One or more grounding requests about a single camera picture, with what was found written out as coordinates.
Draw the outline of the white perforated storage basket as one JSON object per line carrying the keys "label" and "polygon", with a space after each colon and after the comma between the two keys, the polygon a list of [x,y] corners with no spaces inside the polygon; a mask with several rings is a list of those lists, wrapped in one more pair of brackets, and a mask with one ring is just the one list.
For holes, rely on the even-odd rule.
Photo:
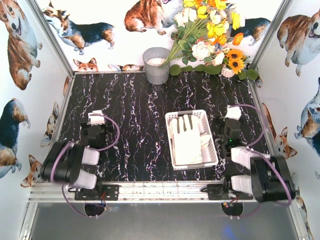
{"label": "white perforated storage basket", "polygon": [[165,114],[171,164],[175,171],[207,168],[219,159],[205,110]]}

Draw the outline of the white glove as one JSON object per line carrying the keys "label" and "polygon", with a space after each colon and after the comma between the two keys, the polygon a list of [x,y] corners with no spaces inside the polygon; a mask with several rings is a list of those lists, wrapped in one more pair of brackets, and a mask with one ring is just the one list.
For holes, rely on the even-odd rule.
{"label": "white glove", "polygon": [[209,128],[207,124],[202,123],[202,121],[199,122],[198,127],[200,133],[201,148],[207,148],[211,141],[211,134],[209,133]]}

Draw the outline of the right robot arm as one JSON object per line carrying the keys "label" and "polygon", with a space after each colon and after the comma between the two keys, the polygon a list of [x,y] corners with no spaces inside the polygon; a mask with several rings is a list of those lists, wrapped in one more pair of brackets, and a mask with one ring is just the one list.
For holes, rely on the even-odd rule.
{"label": "right robot arm", "polygon": [[227,175],[223,180],[223,191],[244,193],[259,203],[287,201],[287,205],[291,205],[296,189],[286,160],[244,146],[241,132],[239,120],[225,118],[222,153],[228,160],[246,168],[249,174]]}

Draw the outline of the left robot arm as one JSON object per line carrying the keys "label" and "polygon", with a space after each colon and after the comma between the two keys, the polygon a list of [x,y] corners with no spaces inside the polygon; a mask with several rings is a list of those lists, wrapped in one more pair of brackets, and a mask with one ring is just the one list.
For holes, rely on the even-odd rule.
{"label": "left robot arm", "polygon": [[117,125],[102,114],[94,113],[88,122],[80,124],[80,140],[56,141],[53,143],[40,169],[43,180],[51,183],[68,184],[72,187],[93,190],[98,177],[83,169],[96,166],[100,152],[107,149],[107,135],[112,134]]}

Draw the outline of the small white sunflower pot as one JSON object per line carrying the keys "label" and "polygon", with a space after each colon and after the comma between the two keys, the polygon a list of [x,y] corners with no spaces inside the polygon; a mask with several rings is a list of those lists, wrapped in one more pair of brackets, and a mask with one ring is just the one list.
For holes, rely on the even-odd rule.
{"label": "small white sunflower pot", "polygon": [[225,65],[222,66],[221,75],[226,78],[231,78],[235,75],[235,72],[232,69],[229,69]]}

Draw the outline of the grey metal bucket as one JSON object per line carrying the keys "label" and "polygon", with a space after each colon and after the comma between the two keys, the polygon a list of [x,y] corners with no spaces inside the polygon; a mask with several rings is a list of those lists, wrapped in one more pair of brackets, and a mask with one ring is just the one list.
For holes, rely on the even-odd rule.
{"label": "grey metal bucket", "polygon": [[153,85],[162,85],[169,79],[170,62],[167,61],[170,51],[164,47],[147,49],[142,59],[147,81]]}

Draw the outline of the artificial flower bouquet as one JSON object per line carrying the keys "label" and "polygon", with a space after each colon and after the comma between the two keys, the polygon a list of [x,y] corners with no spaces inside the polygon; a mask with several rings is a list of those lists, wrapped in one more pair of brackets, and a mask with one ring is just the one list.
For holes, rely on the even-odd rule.
{"label": "artificial flower bouquet", "polygon": [[162,64],[179,59],[185,65],[197,61],[223,64],[228,46],[239,44],[244,37],[241,31],[229,40],[232,30],[245,26],[244,16],[228,0],[184,0],[182,6],[174,16],[173,44]]}

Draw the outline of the aluminium front rail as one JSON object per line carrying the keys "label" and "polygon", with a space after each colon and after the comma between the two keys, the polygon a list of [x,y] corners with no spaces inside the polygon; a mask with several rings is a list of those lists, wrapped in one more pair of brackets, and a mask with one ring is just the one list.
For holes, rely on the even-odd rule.
{"label": "aluminium front rail", "polygon": [[[118,185],[117,201],[111,203],[208,203],[210,199],[206,192],[201,192],[208,184],[220,184],[222,180],[210,181],[137,181],[137,182],[102,182],[105,185]],[[75,200],[75,194],[68,192],[70,186],[65,186],[65,195],[71,203],[98,202],[98,200]],[[211,200],[213,202],[228,202],[229,199]],[[238,200],[239,202],[256,202],[256,200]],[[63,203],[61,184],[34,183],[31,188],[29,203]]]}

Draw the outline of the left aluminium post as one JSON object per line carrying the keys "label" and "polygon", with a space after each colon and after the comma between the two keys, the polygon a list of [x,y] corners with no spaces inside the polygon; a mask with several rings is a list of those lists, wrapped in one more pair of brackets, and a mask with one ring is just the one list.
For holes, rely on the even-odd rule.
{"label": "left aluminium post", "polygon": [[46,39],[48,40],[51,47],[54,49],[55,53],[57,54],[60,62],[62,63],[64,69],[67,71],[67,73],[70,76],[74,75],[74,71],[64,54],[61,46],[58,43],[58,40],[55,38],[55,35],[53,34],[50,25],[47,23],[46,18],[44,17],[44,14],[42,10],[40,9],[40,6],[38,5],[36,0],[26,0],[27,5],[29,6],[32,13],[35,15],[36,21],[41,26],[42,30],[44,31],[44,34],[46,36]]}

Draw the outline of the aluminium post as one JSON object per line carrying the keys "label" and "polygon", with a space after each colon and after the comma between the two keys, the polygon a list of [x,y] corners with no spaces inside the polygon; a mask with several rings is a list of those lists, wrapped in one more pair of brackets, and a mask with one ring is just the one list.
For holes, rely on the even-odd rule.
{"label": "aluminium post", "polygon": [[47,23],[46,18],[44,17],[44,14],[42,10],[40,9],[40,6],[38,5],[36,0],[26,0],[27,5],[29,6],[32,13],[35,15],[36,21],[41,26],[42,30],[44,31],[44,34],[46,36],[46,39],[48,40],[51,47],[54,49],[55,53],[57,54],[60,62],[62,63],[64,69],[67,71],[67,73],[70,76],[74,75],[74,71],[64,54],[61,46],[58,43],[58,40],[55,38],[55,35],[53,34],[50,25]]}
{"label": "aluminium post", "polygon": [[266,31],[265,37],[263,38],[252,62],[250,63],[249,69],[256,70],[258,67],[259,62],[261,61],[263,55],[266,53],[267,48],[272,40],[274,33],[280,26],[285,14],[290,9],[293,0],[283,0],[276,11],[273,20],[270,23],[268,30]]}

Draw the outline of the right aluminium post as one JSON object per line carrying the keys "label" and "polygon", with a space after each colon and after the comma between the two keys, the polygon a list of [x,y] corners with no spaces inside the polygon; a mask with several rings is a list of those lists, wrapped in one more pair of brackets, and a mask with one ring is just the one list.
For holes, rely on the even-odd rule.
{"label": "right aluminium post", "polygon": [[249,69],[256,70],[258,67],[259,62],[261,61],[263,55],[266,53],[267,48],[272,40],[274,33],[280,26],[285,14],[290,9],[293,0],[283,0],[276,11],[273,20],[270,23],[268,30],[266,31],[265,37],[263,38],[252,62],[250,63]]}

